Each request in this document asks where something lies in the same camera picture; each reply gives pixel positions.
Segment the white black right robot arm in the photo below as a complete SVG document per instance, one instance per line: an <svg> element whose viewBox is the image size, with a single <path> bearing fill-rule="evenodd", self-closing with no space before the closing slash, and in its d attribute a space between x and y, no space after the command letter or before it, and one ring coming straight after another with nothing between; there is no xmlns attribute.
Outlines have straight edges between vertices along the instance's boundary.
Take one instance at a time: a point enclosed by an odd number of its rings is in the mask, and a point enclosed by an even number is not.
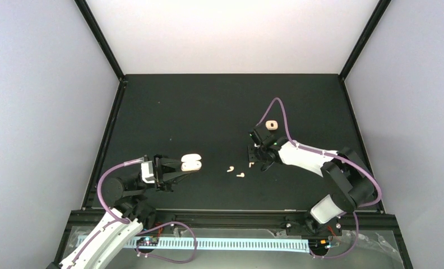
<svg viewBox="0 0 444 269"><path fill-rule="evenodd" d="M279 163L308 170L324 180L327 194L301 218L309 234L317 235L332 219L366 206L376 192L373 177L351 149L325 151L272 134L251 132L250 137L254 144L248 147L249 160L262 163L261 171Z"/></svg>

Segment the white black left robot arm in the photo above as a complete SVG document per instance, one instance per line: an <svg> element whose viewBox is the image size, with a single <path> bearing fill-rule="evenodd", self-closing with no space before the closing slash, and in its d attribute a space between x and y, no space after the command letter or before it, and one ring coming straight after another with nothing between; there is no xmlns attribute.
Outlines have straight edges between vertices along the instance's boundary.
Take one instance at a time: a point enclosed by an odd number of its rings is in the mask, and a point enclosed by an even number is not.
<svg viewBox="0 0 444 269"><path fill-rule="evenodd" d="M199 154L186 154L180 159L143 156L108 169L97 185L103 217L75 250L47 267L106 268L132 238L140 237L134 248L141 255L143 245L160 245L159 234L165 227L186 228L178 221L157 224L156 209L146 202L144 194L151 188L169 192L178 179L202 168L201 159Z"/></svg>

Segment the beige earbud charging case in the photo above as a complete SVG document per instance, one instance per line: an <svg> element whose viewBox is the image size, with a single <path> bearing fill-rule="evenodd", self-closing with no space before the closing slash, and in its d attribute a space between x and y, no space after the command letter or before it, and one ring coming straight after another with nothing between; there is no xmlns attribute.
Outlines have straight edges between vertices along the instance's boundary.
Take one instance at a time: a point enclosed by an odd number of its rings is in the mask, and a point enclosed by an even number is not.
<svg viewBox="0 0 444 269"><path fill-rule="evenodd" d="M202 168L201 155L186 154L181 157L181 171L198 171Z"/></svg>

